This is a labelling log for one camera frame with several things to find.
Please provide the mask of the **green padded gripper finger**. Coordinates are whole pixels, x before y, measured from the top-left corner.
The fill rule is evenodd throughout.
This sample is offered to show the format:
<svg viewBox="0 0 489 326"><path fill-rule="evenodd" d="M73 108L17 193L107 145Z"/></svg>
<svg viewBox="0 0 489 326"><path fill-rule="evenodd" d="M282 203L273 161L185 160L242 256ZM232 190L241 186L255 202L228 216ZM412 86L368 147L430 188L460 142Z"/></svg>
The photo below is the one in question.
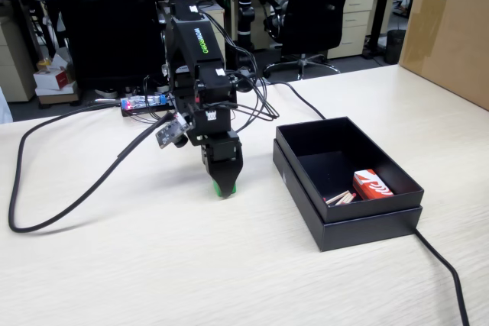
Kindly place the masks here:
<svg viewBox="0 0 489 326"><path fill-rule="evenodd" d="M202 147L201 148L201 155L202 155L202 163L204 164L206 168L206 172L209 175L209 177L214 180L213 176L213 163L212 163L212 158L213 158L213 152L211 147Z"/></svg>

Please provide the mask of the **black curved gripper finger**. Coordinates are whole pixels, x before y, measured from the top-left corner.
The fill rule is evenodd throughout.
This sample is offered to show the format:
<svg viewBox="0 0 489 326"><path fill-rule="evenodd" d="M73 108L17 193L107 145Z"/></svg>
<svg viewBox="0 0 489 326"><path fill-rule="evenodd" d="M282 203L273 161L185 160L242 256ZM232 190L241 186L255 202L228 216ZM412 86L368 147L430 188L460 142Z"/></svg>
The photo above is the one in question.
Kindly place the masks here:
<svg viewBox="0 0 489 326"><path fill-rule="evenodd" d="M231 160L212 161L215 190L218 196L226 199L235 193L236 180L242 170L242 158Z"/></svg>

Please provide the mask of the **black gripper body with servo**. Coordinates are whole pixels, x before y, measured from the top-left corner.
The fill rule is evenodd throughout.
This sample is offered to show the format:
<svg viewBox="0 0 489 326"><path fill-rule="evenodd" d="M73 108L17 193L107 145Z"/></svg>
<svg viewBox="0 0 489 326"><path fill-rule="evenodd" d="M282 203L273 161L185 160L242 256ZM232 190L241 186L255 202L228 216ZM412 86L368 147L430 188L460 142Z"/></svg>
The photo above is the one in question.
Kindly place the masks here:
<svg viewBox="0 0 489 326"><path fill-rule="evenodd" d="M241 159L241 141L231 127L231 111L216 107L195 110L191 115L189 140L200 146L204 163L220 163Z"/></svg>

